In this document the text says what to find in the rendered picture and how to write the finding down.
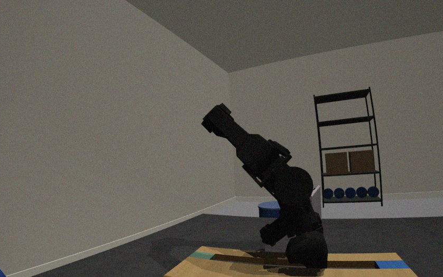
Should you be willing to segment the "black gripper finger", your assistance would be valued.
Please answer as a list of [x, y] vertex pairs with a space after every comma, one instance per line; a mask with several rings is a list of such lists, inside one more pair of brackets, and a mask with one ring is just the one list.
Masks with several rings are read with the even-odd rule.
[[322, 269], [327, 269], [327, 259], [328, 257], [328, 253], [321, 255], [321, 256], [317, 256], [315, 258], [311, 258], [305, 261], [301, 261], [301, 262], [297, 262], [295, 264], [303, 264], [306, 266], [306, 268], [322, 268]]
[[319, 227], [317, 227], [316, 229], [315, 229], [315, 231], [318, 231], [318, 232], [320, 232], [320, 233], [322, 233], [322, 234], [324, 234], [323, 233], [323, 225], [319, 225]]

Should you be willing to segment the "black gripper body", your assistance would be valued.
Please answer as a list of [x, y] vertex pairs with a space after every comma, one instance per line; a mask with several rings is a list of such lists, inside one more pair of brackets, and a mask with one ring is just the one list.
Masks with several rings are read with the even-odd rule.
[[310, 198], [301, 205], [279, 204], [281, 215], [286, 216], [295, 238], [291, 238], [286, 247], [286, 256], [290, 264], [305, 261], [328, 252], [322, 233], [315, 231], [322, 224], [319, 213], [315, 212]]

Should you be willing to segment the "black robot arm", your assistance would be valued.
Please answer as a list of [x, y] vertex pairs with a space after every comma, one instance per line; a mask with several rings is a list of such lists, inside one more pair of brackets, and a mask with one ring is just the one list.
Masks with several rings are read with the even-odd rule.
[[[242, 168], [262, 188], [278, 201], [290, 206], [305, 203], [313, 192], [313, 180], [306, 170], [288, 166], [290, 151], [276, 141], [266, 140], [259, 134], [249, 134], [230, 115], [223, 104], [214, 106], [203, 118], [201, 125], [216, 136], [228, 139], [236, 148]], [[280, 156], [281, 154], [282, 156]], [[284, 158], [284, 157], [285, 158]], [[256, 178], [258, 177], [261, 182]], [[273, 194], [274, 193], [274, 194]], [[284, 236], [295, 236], [285, 214], [260, 230], [262, 242], [274, 246]]]

